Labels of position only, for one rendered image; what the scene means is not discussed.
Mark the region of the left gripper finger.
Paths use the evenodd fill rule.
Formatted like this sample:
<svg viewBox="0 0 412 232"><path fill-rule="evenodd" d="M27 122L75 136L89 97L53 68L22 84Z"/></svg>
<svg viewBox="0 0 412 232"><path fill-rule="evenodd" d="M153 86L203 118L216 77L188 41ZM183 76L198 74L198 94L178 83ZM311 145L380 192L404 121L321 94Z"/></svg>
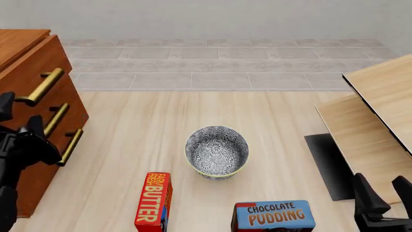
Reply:
<svg viewBox="0 0 412 232"><path fill-rule="evenodd" d="M0 121L9 121L13 119L12 105L14 103L14 98L14 92L5 92L0 95Z"/></svg>
<svg viewBox="0 0 412 232"><path fill-rule="evenodd" d="M61 160L58 149L44 134L40 115L31 116L26 126L18 129L17 148L21 152L24 166L32 166L38 162L51 166Z"/></svg>

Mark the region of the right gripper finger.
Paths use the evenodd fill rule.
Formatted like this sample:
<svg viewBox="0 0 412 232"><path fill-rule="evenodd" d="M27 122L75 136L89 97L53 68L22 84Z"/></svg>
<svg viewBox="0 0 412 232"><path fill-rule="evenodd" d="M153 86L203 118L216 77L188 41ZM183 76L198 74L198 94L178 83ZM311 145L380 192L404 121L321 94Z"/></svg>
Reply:
<svg viewBox="0 0 412 232"><path fill-rule="evenodd" d="M405 210L412 211L412 183L403 176L398 176L392 181L392 185L401 199Z"/></svg>
<svg viewBox="0 0 412 232"><path fill-rule="evenodd" d="M355 216L373 215L382 216L391 209L370 186L362 173L356 173L352 178L355 194Z"/></svg>

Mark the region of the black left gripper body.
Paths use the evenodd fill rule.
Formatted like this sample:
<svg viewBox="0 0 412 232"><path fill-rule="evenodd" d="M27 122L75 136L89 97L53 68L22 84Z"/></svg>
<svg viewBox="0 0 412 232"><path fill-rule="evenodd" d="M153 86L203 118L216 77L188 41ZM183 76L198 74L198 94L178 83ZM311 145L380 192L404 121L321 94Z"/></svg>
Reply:
<svg viewBox="0 0 412 232"><path fill-rule="evenodd" d="M14 131L0 126L0 169L26 169L36 163L32 135L26 127Z"/></svg>

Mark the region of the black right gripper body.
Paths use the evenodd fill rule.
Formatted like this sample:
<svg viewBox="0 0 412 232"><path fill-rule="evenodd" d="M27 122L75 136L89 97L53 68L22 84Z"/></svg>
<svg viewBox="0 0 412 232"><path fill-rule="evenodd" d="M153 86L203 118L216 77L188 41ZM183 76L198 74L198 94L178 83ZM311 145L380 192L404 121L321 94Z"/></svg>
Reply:
<svg viewBox="0 0 412 232"><path fill-rule="evenodd" d="M384 218L356 209L354 218L360 232L412 232L412 211L407 213L408 218Z"/></svg>

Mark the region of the protruding wooden cabinet drawer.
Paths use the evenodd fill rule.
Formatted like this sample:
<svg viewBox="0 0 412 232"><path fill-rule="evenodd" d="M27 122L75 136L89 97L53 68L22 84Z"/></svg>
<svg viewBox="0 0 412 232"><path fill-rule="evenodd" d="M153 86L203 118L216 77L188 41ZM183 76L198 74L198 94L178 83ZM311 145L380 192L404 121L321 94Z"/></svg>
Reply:
<svg viewBox="0 0 412 232"><path fill-rule="evenodd" d="M72 70L58 36L48 36L12 65L0 72L0 94L14 92L28 96L44 80L40 74L60 68L67 75Z"/></svg>

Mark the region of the wooden cabinet with drawers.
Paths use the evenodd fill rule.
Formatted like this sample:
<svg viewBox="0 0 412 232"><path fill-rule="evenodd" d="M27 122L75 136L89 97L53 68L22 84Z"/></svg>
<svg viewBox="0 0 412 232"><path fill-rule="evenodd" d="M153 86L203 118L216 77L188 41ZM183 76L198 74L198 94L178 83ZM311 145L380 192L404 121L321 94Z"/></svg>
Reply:
<svg viewBox="0 0 412 232"><path fill-rule="evenodd" d="M53 36L49 30L0 29L0 72L28 53L48 36ZM17 106L16 102L14 102L12 105L13 119L0 122L0 126L17 131L20 127L25 126L31 117L27 113L27 110Z"/></svg>

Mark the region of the blue chocolate pudding box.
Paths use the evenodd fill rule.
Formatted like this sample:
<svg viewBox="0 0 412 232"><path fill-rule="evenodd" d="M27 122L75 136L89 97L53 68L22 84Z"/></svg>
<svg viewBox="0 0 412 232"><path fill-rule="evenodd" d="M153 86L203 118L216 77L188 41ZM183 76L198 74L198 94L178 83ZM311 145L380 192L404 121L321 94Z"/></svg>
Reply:
<svg viewBox="0 0 412 232"><path fill-rule="evenodd" d="M231 232L312 232L315 220L305 200L238 202Z"/></svg>

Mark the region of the pale wood board black edge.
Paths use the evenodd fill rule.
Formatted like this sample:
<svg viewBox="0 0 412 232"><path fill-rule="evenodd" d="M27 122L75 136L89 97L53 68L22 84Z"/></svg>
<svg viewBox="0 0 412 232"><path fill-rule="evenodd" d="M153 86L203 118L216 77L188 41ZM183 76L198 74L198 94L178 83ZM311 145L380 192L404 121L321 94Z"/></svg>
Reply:
<svg viewBox="0 0 412 232"><path fill-rule="evenodd" d="M412 155L412 53L342 78Z"/></svg>

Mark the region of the red butter box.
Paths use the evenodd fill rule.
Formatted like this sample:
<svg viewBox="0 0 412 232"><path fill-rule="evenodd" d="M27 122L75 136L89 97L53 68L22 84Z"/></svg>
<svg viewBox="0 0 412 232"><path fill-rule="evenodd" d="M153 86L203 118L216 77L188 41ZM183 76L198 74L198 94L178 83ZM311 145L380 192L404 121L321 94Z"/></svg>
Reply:
<svg viewBox="0 0 412 232"><path fill-rule="evenodd" d="M167 232L172 195L170 173L146 175L134 222L138 232Z"/></svg>

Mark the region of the black white patterned bowl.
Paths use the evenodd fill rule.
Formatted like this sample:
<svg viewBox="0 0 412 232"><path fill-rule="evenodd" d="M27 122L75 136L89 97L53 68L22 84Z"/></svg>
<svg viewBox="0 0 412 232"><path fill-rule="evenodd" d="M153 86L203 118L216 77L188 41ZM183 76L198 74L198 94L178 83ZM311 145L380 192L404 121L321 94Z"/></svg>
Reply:
<svg viewBox="0 0 412 232"><path fill-rule="evenodd" d="M190 135L185 157L192 168L210 180L229 179L247 163L247 141L234 129L207 126Z"/></svg>

